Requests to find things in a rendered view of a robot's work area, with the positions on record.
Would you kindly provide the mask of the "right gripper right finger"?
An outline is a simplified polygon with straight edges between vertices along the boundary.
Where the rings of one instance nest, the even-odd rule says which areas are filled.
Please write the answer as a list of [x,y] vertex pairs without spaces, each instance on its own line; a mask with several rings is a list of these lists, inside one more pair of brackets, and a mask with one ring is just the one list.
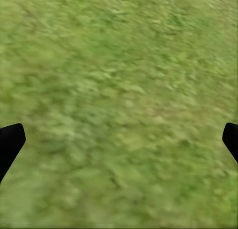
[[235,160],[238,163],[238,125],[233,123],[227,123],[224,132],[222,141],[229,149],[230,153],[233,155]]

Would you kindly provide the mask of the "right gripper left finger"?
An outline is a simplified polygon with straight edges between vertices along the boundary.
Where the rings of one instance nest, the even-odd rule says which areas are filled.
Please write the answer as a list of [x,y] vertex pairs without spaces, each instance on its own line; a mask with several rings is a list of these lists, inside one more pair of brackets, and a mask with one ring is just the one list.
[[0,183],[25,142],[21,123],[0,128]]

